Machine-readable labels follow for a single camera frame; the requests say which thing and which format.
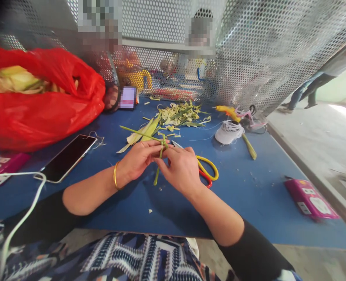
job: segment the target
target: yellow glue gun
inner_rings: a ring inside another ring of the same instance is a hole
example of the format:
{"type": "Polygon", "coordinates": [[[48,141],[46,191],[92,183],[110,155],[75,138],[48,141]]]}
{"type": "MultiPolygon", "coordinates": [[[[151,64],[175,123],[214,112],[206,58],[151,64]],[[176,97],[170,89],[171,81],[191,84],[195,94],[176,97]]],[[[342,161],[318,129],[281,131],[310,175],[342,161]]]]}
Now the yellow glue gun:
{"type": "Polygon", "coordinates": [[[218,105],[215,107],[217,111],[226,112],[234,121],[240,122],[241,119],[237,116],[234,107],[226,107],[224,105],[218,105]]]}

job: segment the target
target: white string spool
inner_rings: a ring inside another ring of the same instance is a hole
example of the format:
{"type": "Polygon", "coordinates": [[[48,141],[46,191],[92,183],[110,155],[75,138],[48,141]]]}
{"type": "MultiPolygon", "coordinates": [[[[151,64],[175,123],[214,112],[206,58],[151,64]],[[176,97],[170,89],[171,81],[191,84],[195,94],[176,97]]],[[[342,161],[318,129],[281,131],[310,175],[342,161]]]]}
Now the white string spool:
{"type": "Polygon", "coordinates": [[[226,120],[217,130],[215,138],[222,144],[231,144],[235,139],[239,139],[243,133],[244,128],[240,124],[234,124],[231,120],[226,120]]]}

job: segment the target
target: blue object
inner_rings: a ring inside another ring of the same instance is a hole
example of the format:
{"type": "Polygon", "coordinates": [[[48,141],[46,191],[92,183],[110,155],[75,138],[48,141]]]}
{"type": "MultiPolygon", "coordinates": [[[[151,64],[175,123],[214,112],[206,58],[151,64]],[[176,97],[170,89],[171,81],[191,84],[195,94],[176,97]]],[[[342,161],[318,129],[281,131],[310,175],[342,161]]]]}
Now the blue object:
{"type": "Polygon", "coordinates": [[[198,74],[198,79],[199,79],[199,81],[205,81],[205,79],[201,79],[201,78],[200,78],[200,75],[199,75],[199,68],[196,69],[196,73],[198,74]]]}
{"type": "MultiPolygon", "coordinates": [[[[124,154],[116,154],[116,151],[125,145],[130,132],[119,126],[139,129],[145,121],[143,116],[151,118],[156,114],[158,103],[163,106],[170,104],[169,101],[148,100],[150,103],[144,105],[146,101],[141,98],[141,104],[133,112],[117,111],[112,115],[101,115],[82,131],[34,153],[22,171],[40,170],[79,133],[96,131],[99,136],[105,137],[107,144],[91,150],[61,184],[47,183],[41,198],[121,160],[127,151],[124,154]]],[[[183,147],[192,146],[197,155],[210,159],[218,168],[219,179],[213,182],[211,191],[250,221],[272,243],[346,249],[346,224],[343,220],[316,223],[300,213],[284,186],[284,175],[303,180],[307,178],[268,133],[247,134],[258,154],[254,161],[242,139],[238,139],[236,144],[221,146],[211,137],[226,116],[219,116],[210,106],[203,106],[202,110],[211,113],[212,122],[204,128],[182,127],[182,137],[178,140],[183,147]]],[[[153,185],[156,168],[152,163],[138,180],[117,192],[89,216],[82,227],[212,238],[201,216],[161,173],[157,186],[153,185]]],[[[18,176],[1,186],[0,220],[29,207],[39,184],[40,181],[32,176],[18,176]]]]}

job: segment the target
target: metal mesh partition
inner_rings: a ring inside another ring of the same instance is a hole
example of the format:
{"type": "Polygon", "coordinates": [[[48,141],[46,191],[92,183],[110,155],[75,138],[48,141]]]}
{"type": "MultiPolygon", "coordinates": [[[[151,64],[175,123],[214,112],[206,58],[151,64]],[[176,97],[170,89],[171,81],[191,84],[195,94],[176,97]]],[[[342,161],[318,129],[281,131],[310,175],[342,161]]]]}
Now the metal mesh partition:
{"type": "Polygon", "coordinates": [[[65,47],[107,81],[122,72],[125,54],[133,54],[150,74],[140,78],[143,95],[254,104],[268,115],[346,44],[346,0],[124,0],[122,36],[136,44],[112,54],[94,52],[78,32],[81,4],[11,1],[0,19],[0,45],[65,47]],[[210,19],[203,28],[214,55],[185,49],[200,23],[193,18],[210,19]],[[169,48],[161,48],[164,43],[169,48]]]}

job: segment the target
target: bracelet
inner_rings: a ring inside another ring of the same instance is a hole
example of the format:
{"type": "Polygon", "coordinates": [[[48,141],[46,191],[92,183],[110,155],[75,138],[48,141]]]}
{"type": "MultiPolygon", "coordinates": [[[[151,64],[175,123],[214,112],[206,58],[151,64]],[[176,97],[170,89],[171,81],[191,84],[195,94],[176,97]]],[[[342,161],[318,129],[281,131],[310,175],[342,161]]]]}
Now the bracelet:
{"type": "Polygon", "coordinates": [[[118,163],[119,163],[119,161],[116,163],[116,165],[114,166],[114,169],[113,169],[113,181],[114,181],[114,186],[115,186],[115,188],[116,188],[117,190],[121,190],[121,189],[123,189],[123,187],[122,187],[122,188],[118,188],[118,186],[117,186],[117,181],[116,181],[116,169],[117,169],[118,163]]]}

